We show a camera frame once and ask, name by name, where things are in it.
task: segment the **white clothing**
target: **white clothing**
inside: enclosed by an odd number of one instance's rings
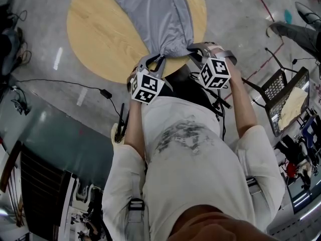
[[[215,114],[202,106],[159,97],[143,107],[142,117],[146,178],[144,161],[137,151],[119,146],[104,190],[104,221],[114,239],[116,222],[125,218],[131,199],[131,173],[141,177],[151,241],[167,240],[178,217],[202,204],[266,229],[279,209],[285,186],[263,127],[249,129],[239,140],[235,154],[219,138]],[[265,218],[256,217],[248,176],[255,177],[262,189],[268,208]]]

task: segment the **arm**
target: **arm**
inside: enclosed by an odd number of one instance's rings
[[[280,174],[274,150],[265,129],[258,126],[256,115],[250,98],[243,85],[240,71],[226,59],[231,73],[231,90],[235,112],[236,128],[240,140],[236,154],[246,177],[254,177],[260,186],[268,211],[263,211],[258,203],[254,203],[254,211],[258,216],[258,226],[265,229],[274,219],[285,192],[285,183]]]
[[[130,101],[129,120],[125,136],[125,145],[133,147],[145,160],[145,140],[142,131],[141,103]]]
[[[244,87],[241,73],[229,59],[227,59],[227,64],[231,73],[230,85],[233,96],[236,129],[241,138],[248,129],[257,125],[257,119],[249,95]]]
[[[111,170],[102,197],[103,220],[114,240],[125,240],[128,223],[128,203],[145,182],[145,142],[142,131],[141,103],[131,100],[124,145],[114,147]]]

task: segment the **yellow circular platform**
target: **yellow circular platform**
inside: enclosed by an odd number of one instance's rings
[[[206,30],[204,0],[187,0],[194,27],[194,43]],[[78,59],[95,74],[119,83],[149,52],[127,14],[115,0],[72,0],[67,16],[70,45]],[[163,77],[178,70],[188,57],[168,59]]]

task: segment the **white tape on floor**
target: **white tape on floor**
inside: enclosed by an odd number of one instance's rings
[[[87,91],[88,91],[87,88],[85,88],[85,87],[82,88],[82,90],[81,90],[81,92],[80,92],[80,95],[79,95],[79,98],[78,98],[78,101],[77,101],[77,105],[78,105],[78,106],[81,106],[81,105],[82,105],[82,102],[83,102],[84,99],[85,99],[85,96],[86,96],[86,94],[87,94]]]

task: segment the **hand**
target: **hand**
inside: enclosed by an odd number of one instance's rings
[[[219,48],[215,48],[212,50],[213,54],[217,54],[223,52],[223,50]],[[241,78],[241,72],[235,67],[235,65],[231,62],[229,58],[226,58],[226,64],[227,67],[229,68],[229,71],[231,73],[231,81],[239,81],[242,80]]]

